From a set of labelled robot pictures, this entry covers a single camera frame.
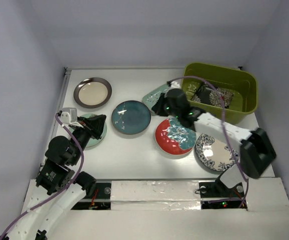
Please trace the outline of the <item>celadon rectangular divided dish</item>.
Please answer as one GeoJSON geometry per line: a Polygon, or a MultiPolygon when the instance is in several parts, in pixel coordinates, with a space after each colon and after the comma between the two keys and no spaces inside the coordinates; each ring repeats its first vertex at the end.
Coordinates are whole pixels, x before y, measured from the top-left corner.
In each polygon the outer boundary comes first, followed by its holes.
{"type": "Polygon", "coordinates": [[[152,90],[151,92],[149,92],[148,94],[146,94],[143,98],[142,98],[142,102],[147,106],[147,108],[152,111],[152,107],[157,103],[157,101],[159,100],[159,97],[161,94],[165,94],[169,89],[169,86],[165,83],[157,88],[155,88],[154,90],[152,90]]]}

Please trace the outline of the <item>mint green flower plate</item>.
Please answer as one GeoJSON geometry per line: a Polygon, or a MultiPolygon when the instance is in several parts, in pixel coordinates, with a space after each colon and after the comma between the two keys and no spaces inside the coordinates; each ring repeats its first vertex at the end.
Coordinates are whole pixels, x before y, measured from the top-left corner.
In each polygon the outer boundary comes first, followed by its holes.
{"type": "MultiPolygon", "coordinates": [[[[97,114],[94,114],[94,113],[87,113],[87,114],[83,114],[81,116],[78,116],[78,122],[81,124],[82,122],[84,122],[84,119],[85,118],[88,118],[88,117],[93,117],[93,116],[97,116],[97,114]]],[[[101,139],[91,139],[91,146],[90,147],[93,147],[97,144],[99,144],[103,139],[104,137],[106,136],[107,134],[107,124],[105,123],[104,125],[104,130],[103,130],[103,133],[101,135],[101,139]]]]}

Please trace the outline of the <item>blue white floral plate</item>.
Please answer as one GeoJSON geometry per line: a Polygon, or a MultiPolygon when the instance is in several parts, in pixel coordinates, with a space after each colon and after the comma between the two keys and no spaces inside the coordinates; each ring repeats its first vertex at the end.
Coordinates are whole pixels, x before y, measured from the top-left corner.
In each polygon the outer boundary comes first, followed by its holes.
{"type": "Polygon", "coordinates": [[[224,172],[231,168],[240,159],[240,154],[214,137],[202,133],[195,143],[197,159],[208,169],[224,172]]]}

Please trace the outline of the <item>black square floral plate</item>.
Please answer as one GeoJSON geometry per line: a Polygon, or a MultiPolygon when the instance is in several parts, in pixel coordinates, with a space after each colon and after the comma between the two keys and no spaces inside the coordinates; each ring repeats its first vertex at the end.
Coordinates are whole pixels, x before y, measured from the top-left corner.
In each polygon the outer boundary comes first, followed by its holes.
{"type": "Polygon", "coordinates": [[[234,97],[234,93],[226,88],[216,87],[215,90],[208,85],[203,84],[190,99],[196,103],[202,103],[215,107],[222,107],[222,101],[224,108],[227,109],[234,97]]]}

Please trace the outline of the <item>brown rimmed cream round plate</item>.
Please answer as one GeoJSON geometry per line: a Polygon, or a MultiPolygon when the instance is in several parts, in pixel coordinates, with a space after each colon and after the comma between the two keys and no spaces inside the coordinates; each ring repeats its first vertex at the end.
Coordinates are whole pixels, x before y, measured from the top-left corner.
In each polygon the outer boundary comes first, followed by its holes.
{"type": "Polygon", "coordinates": [[[91,77],[84,79],[75,87],[73,98],[79,106],[94,109],[105,105],[112,92],[112,86],[106,79],[91,77]]]}

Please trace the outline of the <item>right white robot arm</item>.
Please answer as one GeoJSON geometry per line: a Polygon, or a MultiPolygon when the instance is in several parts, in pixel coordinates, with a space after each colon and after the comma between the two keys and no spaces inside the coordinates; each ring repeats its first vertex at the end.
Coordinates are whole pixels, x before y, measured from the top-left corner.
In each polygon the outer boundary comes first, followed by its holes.
{"type": "Polygon", "coordinates": [[[259,127],[254,130],[241,128],[191,106],[179,88],[162,93],[151,109],[158,116],[173,116],[183,127],[214,137],[239,153],[239,160],[207,187],[218,197],[228,195],[243,181],[259,179],[277,157],[265,130],[259,127]]]}

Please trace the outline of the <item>dark teal round plate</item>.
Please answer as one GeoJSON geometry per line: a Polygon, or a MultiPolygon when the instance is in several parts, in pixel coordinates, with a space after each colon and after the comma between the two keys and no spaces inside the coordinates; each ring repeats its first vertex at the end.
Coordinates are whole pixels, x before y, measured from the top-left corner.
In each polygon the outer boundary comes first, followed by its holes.
{"type": "Polygon", "coordinates": [[[111,114],[113,127],[122,134],[136,135],[150,125],[152,115],[148,107],[136,100],[127,100],[118,104],[111,114]]]}

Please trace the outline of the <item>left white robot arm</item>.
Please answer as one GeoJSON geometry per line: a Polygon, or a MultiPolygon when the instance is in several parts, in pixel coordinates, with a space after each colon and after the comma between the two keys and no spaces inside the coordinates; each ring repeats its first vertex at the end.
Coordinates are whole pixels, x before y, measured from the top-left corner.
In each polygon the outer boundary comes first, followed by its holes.
{"type": "Polygon", "coordinates": [[[1,240],[49,240],[72,207],[95,193],[97,180],[82,171],[84,150],[90,139],[101,139],[106,118],[78,116],[75,108],[56,113],[55,120],[69,137],[50,140],[27,208],[4,230],[1,240]]]}

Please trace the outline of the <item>red and teal floral plate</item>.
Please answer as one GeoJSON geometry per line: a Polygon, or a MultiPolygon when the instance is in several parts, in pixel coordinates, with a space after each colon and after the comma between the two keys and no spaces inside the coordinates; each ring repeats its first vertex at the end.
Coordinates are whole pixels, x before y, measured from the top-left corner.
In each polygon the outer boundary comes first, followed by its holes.
{"type": "Polygon", "coordinates": [[[162,151],[178,157],[187,155],[193,149],[197,135],[194,130],[182,126],[177,118],[172,117],[156,127],[154,138],[162,151]]]}

